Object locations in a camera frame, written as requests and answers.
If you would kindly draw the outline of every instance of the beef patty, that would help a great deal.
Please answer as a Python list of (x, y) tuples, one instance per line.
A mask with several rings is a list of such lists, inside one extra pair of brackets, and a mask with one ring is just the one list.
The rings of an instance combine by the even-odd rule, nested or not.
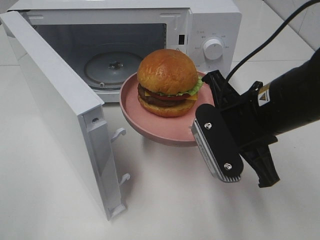
[(157, 99), (153, 96), (145, 96), (145, 89), (140, 85), (138, 85), (138, 94), (140, 95), (140, 97), (145, 101), (147, 102), (148, 104), (152, 104), (152, 105), (156, 105), (156, 106), (159, 106), (159, 107), (173, 107), (173, 106), (177, 106), (181, 103), (183, 103), (184, 101), (186, 101), (185, 99), (184, 100), (178, 100), (178, 101), (166, 101), (166, 100), (160, 100), (160, 99)]

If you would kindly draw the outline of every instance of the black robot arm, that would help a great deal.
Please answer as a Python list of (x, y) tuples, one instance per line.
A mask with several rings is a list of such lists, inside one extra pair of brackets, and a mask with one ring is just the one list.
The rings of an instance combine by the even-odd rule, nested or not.
[(320, 49), (303, 65), (264, 86), (256, 81), (242, 95), (218, 70), (202, 80), (210, 85), (215, 107), (198, 107), (192, 132), (212, 174), (239, 181), (240, 155), (257, 173), (260, 188), (278, 182), (269, 144), (278, 141), (276, 135), (320, 119)]

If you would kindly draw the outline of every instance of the microwave door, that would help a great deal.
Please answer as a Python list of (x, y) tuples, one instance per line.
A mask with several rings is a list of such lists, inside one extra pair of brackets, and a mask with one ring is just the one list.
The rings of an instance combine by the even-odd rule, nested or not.
[(110, 219), (125, 207), (104, 102), (19, 12), (0, 14), (0, 20), (43, 120)]

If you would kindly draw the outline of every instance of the microwave dial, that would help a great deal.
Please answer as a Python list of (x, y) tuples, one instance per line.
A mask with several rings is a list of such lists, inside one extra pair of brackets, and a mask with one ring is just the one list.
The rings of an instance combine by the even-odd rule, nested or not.
[(202, 47), (204, 56), (209, 60), (220, 58), (223, 54), (223, 48), (224, 44), (222, 40), (216, 37), (206, 40)]

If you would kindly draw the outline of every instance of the cheese slice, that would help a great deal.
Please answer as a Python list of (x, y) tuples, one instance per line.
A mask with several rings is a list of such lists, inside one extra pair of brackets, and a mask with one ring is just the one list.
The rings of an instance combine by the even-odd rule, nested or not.
[[(144, 91), (144, 95), (146, 97), (150, 97), (151, 96), (147, 91)], [(198, 99), (198, 94), (195, 94), (193, 96), (189, 96), (186, 99), (196, 101)]]

